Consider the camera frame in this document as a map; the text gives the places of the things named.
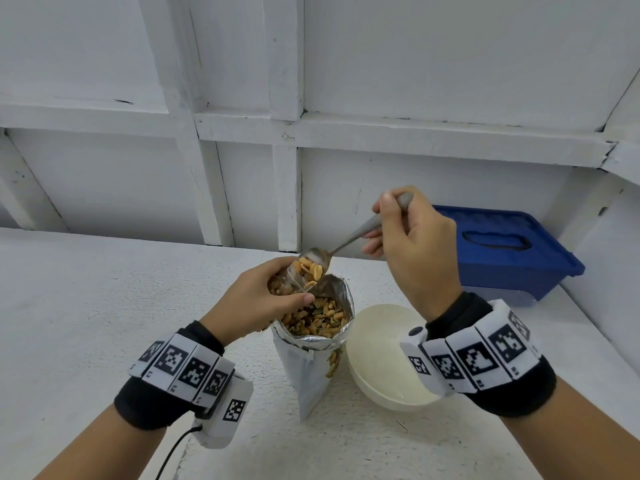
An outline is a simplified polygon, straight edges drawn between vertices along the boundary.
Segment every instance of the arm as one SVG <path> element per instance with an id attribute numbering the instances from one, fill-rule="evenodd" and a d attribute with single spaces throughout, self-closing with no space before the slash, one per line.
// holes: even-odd
<path id="1" fill-rule="evenodd" d="M 242 273 L 200 322 L 226 347 L 311 303 L 314 296 L 309 293 L 273 296 L 267 290 L 268 279 L 294 259 L 272 259 Z M 133 427 L 112 404 L 35 480 L 135 480 L 147 466 L 165 432 L 166 428 L 144 431 Z"/>
<path id="2" fill-rule="evenodd" d="M 374 204 L 373 211 L 382 217 L 382 231 L 368 234 L 363 252 L 386 255 L 400 290 L 427 322 L 434 322 L 462 291 L 456 224 L 437 213 L 414 187 L 392 194 L 397 197 L 407 191 L 414 197 L 404 223 L 391 194 L 383 194 Z M 557 379 L 555 391 L 539 409 L 501 420 L 545 480 L 639 475 L 640 442 L 562 379 Z"/>

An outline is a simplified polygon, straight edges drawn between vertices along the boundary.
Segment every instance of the white tabletop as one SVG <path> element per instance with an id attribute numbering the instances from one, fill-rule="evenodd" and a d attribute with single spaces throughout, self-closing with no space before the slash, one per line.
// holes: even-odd
<path id="1" fill-rule="evenodd" d="M 116 395 L 127 368 L 165 331 L 199 318 L 244 269 L 276 256 L 256 250 L 0 229 L 0 477 L 32 478 Z M 407 305 L 382 262 L 334 258 L 356 310 Z M 518 311 L 559 375 L 640 437 L 640 379 L 564 290 Z M 255 392 L 233 443 L 188 441 L 171 479 L 536 479 L 500 421 L 465 397 L 421 413 L 386 411 L 342 364 L 308 420 L 270 332 L 228 348 Z M 145 471 L 154 478 L 171 428 Z"/>

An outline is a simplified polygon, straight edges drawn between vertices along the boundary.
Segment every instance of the blue box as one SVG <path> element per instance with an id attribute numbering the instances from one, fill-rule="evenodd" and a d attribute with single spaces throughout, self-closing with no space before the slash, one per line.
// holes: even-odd
<path id="1" fill-rule="evenodd" d="M 539 301 L 567 276 L 584 273 L 584 265 L 525 212 L 434 208 L 458 225 L 460 282 L 487 299 L 503 298 L 511 306 Z"/>

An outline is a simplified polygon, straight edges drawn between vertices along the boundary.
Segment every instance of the black wristband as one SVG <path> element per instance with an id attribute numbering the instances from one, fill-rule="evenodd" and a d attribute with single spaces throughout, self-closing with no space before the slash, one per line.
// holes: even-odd
<path id="1" fill-rule="evenodd" d="M 225 352 L 220 341 L 200 322 L 194 321 L 177 333 L 213 350 L 218 355 Z M 202 411 L 202 408 L 136 377 L 129 378 L 113 400 L 113 404 L 126 422 L 145 431 L 171 426 L 187 411 Z"/>
<path id="2" fill-rule="evenodd" d="M 462 292 L 436 320 L 427 325 L 428 340 L 444 339 L 493 311 L 491 305 L 475 293 Z M 556 373 L 545 357 L 516 381 L 465 394 L 480 408 L 502 417 L 527 416 L 545 404 L 556 389 Z"/>

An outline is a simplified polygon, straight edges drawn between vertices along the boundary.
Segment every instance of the person's left hand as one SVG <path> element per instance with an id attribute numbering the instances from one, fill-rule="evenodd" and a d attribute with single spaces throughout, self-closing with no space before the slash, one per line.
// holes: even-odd
<path id="1" fill-rule="evenodd" d="M 311 293 L 276 296 L 267 290 L 269 278 L 295 260 L 294 256 L 272 259 L 240 274 L 200 322 L 226 347 L 309 305 L 314 300 Z"/>

